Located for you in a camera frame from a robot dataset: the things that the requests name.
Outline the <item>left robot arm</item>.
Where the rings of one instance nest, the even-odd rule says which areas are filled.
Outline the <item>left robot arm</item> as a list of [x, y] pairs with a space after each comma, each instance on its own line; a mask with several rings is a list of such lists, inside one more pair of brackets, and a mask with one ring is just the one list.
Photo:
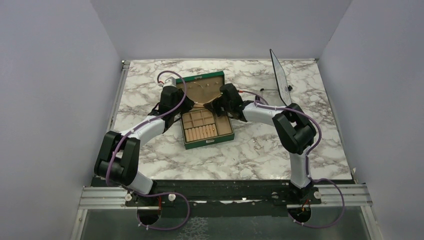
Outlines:
[[138, 192], [138, 199], [144, 205], [155, 203], [154, 181], [138, 171], [140, 148], [165, 133], [177, 115], [193, 107], [194, 102], [183, 89], [174, 85], [163, 87], [159, 103], [141, 123], [123, 132], [110, 130], [105, 134], [94, 174], [104, 178], [108, 185], [119, 184]]

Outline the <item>small whiteboard on stand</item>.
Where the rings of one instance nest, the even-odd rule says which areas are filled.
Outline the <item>small whiteboard on stand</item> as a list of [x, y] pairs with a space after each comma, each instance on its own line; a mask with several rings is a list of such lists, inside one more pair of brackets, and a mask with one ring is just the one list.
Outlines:
[[270, 48], [269, 52], [270, 52], [270, 58], [272, 62], [272, 68], [274, 71], [274, 77], [276, 81], [275, 91], [278, 91], [278, 95], [282, 103], [285, 106], [289, 106], [292, 103], [292, 98], [290, 93], [293, 90], [293, 87], [288, 84], [285, 70], [283, 66], [281, 65], [281, 63], [279, 62], [274, 51]]

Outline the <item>green jewelry box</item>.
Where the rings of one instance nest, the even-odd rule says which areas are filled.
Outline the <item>green jewelry box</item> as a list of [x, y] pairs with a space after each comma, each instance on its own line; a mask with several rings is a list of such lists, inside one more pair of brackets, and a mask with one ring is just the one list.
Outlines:
[[234, 140], [235, 133], [230, 118], [226, 115], [216, 116], [203, 106], [220, 96], [220, 87], [225, 83], [225, 73], [217, 71], [187, 76], [184, 80], [186, 96], [195, 102], [195, 107], [180, 119], [185, 149]]

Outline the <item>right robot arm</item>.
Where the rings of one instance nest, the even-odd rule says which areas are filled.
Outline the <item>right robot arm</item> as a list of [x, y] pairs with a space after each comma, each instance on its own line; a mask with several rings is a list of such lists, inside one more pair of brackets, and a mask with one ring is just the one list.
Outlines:
[[243, 100], [241, 91], [231, 83], [221, 86], [219, 90], [220, 95], [203, 106], [217, 116], [226, 115], [242, 122], [275, 127], [282, 146], [289, 152], [289, 199], [296, 204], [306, 200], [314, 185], [310, 174], [309, 153], [322, 139], [319, 124], [296, 103], [271, 106], [265, 100]]

